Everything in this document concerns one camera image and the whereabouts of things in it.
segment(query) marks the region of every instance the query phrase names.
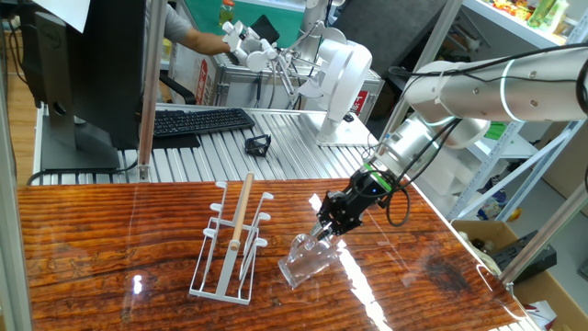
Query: white paper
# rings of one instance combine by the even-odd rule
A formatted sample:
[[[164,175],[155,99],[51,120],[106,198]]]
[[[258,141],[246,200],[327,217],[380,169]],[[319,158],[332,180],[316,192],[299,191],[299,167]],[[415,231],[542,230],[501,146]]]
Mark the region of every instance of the white paper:
[[[90,0],[35,0],[35,2],[74,29],[84,33]]]

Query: wooden table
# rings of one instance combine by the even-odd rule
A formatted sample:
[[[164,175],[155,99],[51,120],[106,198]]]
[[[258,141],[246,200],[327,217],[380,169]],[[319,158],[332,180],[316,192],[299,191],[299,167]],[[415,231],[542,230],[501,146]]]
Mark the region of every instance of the wooden table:
[[[188,295],[202,230],[220,202],[213,183],[28,187],[19,191],[35,326],[39,330],[491,330],[526,318],[414,190],[410,221],[370,209],[342,237],[340,263],[288,287],[277,261],[316,217],[309,199],[347,180],[258,181],[269,245],[255,262],[250,305]],[[229,185],[232,215],[241,191]],[[401,219],[404,197],[391,209]],[[220,240],[227,245],[228,240]],[[219,274],[213,263],[211,273]]]

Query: monitor stand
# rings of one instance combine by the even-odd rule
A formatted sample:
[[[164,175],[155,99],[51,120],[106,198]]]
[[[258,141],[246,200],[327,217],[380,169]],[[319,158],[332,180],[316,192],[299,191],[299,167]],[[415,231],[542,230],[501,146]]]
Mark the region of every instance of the monitor stand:
[[[119,153],[110,145],[110,137],[89,123],[75,125],[73,132],[52,128],[49,116],[43,116],[40,167],[42,170],[114,170],[119,168]],[[70,143],[60,142],[69,135]]]
[[[39,51],[49,116],[43,117],[41,169],[119,168],[110,137],[89,123],[76,125],[66,24],[49,13],[36,13]]]

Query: bottle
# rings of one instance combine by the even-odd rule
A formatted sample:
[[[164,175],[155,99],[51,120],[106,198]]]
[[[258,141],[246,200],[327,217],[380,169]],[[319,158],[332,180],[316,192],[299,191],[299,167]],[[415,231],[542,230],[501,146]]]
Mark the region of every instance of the bottle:
[[[539,29],[547,33],[553,33],[555,28],[558,27],[558,24],[563,17],[563,13],[566,11],[568,6],[569,4],[566,2],[566,0],[558,0],[549,10],[545,18],[543,18],[543,22],[541,23],[541,26],[539,26]]]
[[[541,0],[537,9],[531,16],[531,18],[526,22],[526,24],[531,28],[539,28],[541,23],[543,23],[543,18],[548,14],[549,10],[553,7],[556,0]]]
[[[235,17],[235,3],[232,0],[222,0],[220,5],[219,25],[222,26],[225,22],[231,22]]]

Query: glass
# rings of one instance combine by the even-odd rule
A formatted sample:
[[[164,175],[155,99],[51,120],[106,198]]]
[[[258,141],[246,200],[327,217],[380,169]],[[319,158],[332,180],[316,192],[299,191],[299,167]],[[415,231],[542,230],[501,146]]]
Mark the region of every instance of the glass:
[[[277,264],[288,284],[295,289],[336,259],[337,252],[331,243],[317,241],[307,234],[299,234],[290,245],[290,254]]]

